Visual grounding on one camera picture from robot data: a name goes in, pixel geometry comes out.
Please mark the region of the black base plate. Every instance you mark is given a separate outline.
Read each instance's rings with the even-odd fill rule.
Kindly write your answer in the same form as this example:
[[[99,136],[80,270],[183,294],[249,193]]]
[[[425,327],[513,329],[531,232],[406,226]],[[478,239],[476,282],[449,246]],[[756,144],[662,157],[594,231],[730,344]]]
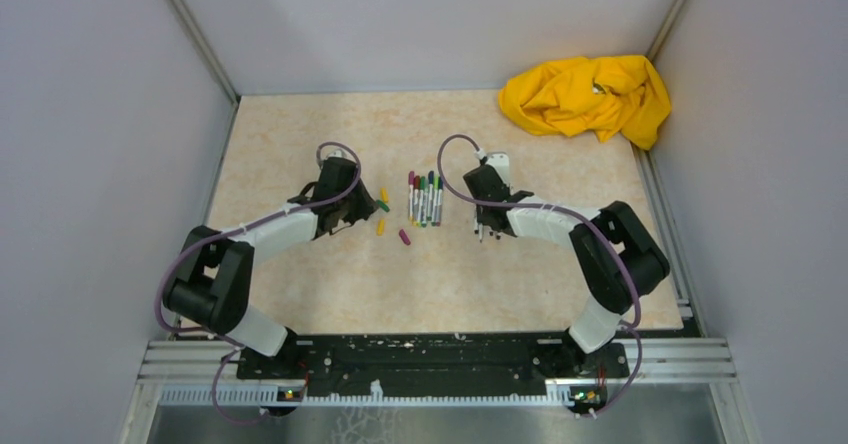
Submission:
[[[540,396],[549,379],[607,384],[630,373],[623,345],[584,354],[566,332],[300,335],[277,356],[246,349],[241,380],[306,379],[310,397]]]

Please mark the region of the yellow cloth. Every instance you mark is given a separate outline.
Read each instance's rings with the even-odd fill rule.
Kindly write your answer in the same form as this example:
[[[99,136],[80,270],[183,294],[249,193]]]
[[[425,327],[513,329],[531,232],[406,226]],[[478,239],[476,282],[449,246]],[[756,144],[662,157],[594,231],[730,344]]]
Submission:
[[[509,79],[498,93],[504,116],[535,136],[621,135],[642,150],[672,112],[663,79],[643,55],[547,61]]]

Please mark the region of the marker, purple cap, yellow end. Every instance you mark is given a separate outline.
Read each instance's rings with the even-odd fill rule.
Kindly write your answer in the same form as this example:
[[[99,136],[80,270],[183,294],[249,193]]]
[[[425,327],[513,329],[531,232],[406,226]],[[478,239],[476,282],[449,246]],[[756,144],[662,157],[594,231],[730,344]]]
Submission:
[[[415,221],[415,192],[417,190],[416,174],[410,171],[408,174],[408,219],[411,223]]]

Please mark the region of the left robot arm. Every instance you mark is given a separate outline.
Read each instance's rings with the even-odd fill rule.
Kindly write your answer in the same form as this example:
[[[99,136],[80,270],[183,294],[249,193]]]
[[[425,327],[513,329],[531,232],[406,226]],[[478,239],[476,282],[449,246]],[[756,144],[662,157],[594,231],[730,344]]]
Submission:
[[[160,306],[238,347],[260,354],[277,378],[292,375],[300,352],[294,333],[249,303],[254,270],[300,244],[333,235],[377,210],[357,161],[334,153],[323,159],[317,180],[279,211],[239,228],[198,226],[166,274]]]

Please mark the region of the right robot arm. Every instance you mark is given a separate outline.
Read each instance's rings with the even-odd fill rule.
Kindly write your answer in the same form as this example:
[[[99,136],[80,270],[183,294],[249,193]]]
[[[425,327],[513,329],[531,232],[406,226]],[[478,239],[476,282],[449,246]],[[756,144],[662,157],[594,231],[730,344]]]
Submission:
[[[632,207],[622,201],[585,212],[547,202],[529,191],[513,192],[490,159],[465,173],[475,204],[475,224],[495,236],[534,238],[574,252],[589,298],[567,329],[563,362],[576,376],[602,362],[625,314],[641,310],[640,298],[669,276],[670,263]]]

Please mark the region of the aluminium frame rail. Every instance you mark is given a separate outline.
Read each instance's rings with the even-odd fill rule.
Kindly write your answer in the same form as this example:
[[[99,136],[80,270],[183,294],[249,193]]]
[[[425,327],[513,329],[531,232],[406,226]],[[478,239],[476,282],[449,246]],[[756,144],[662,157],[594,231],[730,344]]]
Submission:
[[[281,357],[197,335],[151,341],[120,441],[143,443],[165,405],[238,407],[250,420],[315,408],[543,408],[582,419],[643,387],[702,386],[721,438],[759,443],[728,342],[679,302],[679,331],[619,332],[582,354],[560,332],[304,335]]]

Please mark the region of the purple pen cap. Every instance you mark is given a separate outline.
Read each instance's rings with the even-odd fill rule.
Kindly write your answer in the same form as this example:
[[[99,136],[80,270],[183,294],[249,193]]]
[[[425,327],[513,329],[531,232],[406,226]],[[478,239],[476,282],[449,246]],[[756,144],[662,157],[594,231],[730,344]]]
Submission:
[[[404,229],[400,229],[400,230],[398,231],[398,235],[399,235],[399,238],[401,239],[401,241],[402,241],[402,242],[403,242],[406,246],[410,246],[410,245],[411,245],[411,239],[410,239],[410,237],[408,236],[408,234],[406,233],[406,231],[405,231]]]

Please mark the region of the marker, brown cap, yellow end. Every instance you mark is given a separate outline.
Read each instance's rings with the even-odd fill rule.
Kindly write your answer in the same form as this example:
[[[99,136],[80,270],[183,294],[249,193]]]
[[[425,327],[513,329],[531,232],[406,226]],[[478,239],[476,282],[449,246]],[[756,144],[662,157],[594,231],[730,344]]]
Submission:
[[[412,222],[413,222],[413,225],[416,226],[416,227],[420,226],[419,215],[420,215],[420,206],[421,206],[420,201],[421,201],[421,191],[422,191],[421,178],[422,178],[422,176],[416,175],[414,177],[414,183],[413,183],[414,184],[414,192],[413,192]]]

